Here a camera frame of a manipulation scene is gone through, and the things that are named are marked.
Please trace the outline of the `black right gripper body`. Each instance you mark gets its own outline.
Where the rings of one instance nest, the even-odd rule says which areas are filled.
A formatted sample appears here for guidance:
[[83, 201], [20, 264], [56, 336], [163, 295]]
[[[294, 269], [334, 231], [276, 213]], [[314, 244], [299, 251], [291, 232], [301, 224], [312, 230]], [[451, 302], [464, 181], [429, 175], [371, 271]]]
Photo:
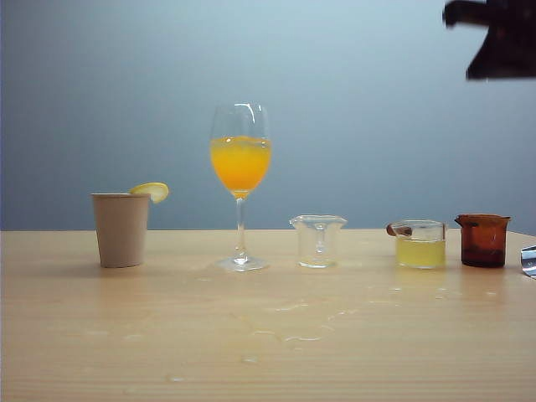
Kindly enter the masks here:
[[487, 35], [466, 69], [469, 80], [532, 79], [535, 76], [534, 1], [449, 1], [442, 20], [483, 26]]

